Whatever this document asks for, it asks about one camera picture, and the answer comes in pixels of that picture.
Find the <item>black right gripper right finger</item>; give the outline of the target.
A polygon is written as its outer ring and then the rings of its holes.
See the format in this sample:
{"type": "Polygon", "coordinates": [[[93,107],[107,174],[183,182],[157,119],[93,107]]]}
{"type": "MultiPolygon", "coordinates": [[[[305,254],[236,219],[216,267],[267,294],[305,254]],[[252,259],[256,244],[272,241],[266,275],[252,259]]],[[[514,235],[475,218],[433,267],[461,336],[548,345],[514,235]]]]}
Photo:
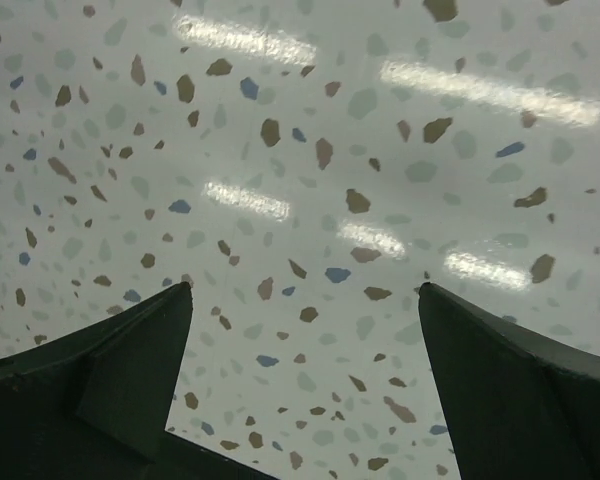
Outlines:
{"type": "Polygon", "coordinates": [[[430,282],[418,312],[464,479],[600,479],[600,357],[430,282]]]}

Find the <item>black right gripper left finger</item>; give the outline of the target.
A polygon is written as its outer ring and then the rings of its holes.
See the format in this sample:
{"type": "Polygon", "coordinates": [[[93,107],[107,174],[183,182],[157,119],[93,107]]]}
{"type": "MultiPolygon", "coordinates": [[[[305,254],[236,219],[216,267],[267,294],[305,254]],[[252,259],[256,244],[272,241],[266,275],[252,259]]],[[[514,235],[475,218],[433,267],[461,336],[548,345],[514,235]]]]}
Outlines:
{"type": "Polygon", "coordinates": [[[0,479],[257,479],[166,428],[193,315],[181,282],[0,358],[0,479]]]}

